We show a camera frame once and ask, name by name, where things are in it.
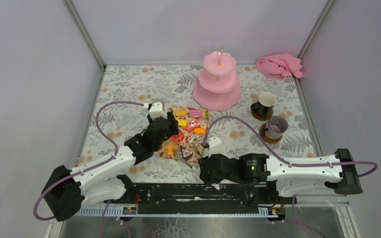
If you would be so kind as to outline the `metal tongs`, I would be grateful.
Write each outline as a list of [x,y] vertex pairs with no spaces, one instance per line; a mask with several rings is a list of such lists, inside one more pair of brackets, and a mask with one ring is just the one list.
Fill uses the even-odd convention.
[[191,144],[192,149],[188,150],[184,146],[180,146],[178,150],[174,152],[175,159],[186,166],[188,166],[191,170],[195,170],[196,167],[193,166],[189,160],[197,154],[199,158],[202,158],[202,154],[199,151],[198,147],[195,144]]

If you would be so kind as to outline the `floral dessert tray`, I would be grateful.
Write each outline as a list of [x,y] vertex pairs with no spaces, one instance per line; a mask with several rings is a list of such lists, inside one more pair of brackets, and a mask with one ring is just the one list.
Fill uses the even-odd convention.
[[209,126],[210,111],[193,107],[176,106],[169,108],[178,122],[179,133],[163,142],[157,152],[163,159],[196,164],[202,157],[204,137]]

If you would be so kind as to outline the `brown wooden saucer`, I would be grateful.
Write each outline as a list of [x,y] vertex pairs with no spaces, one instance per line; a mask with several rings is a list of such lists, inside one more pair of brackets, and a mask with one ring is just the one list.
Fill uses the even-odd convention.
[[251,114],[252,116],[257,119],[257,120],[260,120],[260,121],[267,121],[269,120],[272,116],[273,116],[273,110],[271,110],[267,115],[263,116],[263,115],[260,115],[258,114],[257,112],[255,111],[251,111]]
[[275,144],[275,143],[280,142],[281,139],[282,139],[282,136],[280,136],[279,138],[273,140],[273,139],[270,139],[269,137],[267,137],[267,136],[265,135],[265,132],[266,132],[265,126],[266,126],[266,124],[263,124],[263,125],[260,127],[260,129],[259,129],[259,135],[261,136],[261,138],[262,138],[265,142],[270,143],[270,144]]

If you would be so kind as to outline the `purple mug black handle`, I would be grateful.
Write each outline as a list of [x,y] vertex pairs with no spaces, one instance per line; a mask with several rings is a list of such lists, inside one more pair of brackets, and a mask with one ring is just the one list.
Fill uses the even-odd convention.
[[288,122],[281,116],[272,116],[265,126],[265,135],[270,139],[277,139],[284,134],[288,129]]

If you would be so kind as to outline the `black mug white inside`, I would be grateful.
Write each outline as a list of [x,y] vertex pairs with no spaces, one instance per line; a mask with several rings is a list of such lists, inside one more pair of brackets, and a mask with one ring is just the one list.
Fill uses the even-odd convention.
[[267,115],[276,104],[276,97],[270,92],[259,94],[257,102],[251,105],[251,111],[260,115]]

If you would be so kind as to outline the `chocolate cake piece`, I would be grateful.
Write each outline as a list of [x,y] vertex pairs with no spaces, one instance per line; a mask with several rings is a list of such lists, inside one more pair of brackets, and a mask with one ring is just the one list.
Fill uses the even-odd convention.
[[184,146],[180,146],[180,154],[181,154],[181,157],[186,162],[189,162],[189,163],[192,162],[192,159],[193,159],[193,151],[192,150],[190,150]]

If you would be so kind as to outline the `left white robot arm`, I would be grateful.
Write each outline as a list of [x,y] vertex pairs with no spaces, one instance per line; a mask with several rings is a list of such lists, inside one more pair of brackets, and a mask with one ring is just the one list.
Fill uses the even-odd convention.
[[71,169],[64,165],[55,168],[41,194],[53,218],[65,221],[82,206],[109,199],[130,203],[134,197],[133,184],[127,176],[117,173],[149,159],[163,142],[179,133],[173,112],[166,115],[149,119],[147,129],[128,139],[114,156],[107,155]]

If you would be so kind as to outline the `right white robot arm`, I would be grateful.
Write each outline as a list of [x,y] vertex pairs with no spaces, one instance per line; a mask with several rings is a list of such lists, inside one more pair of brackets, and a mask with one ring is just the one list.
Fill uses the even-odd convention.
[[324,162],[325,166],[306,167],[307,158],[289,158],[289,164],[285,164],[266,154],[249,153],[238,159],[213,154],[199,161],[199,177],[207,186],[223,180],[247,186],[264,183],[267,187],[264,196],[271,204],[310,191],[332,189],[341,195],[363,192],[348,149],[337,149],[335,154],[315,157],[314,160]]

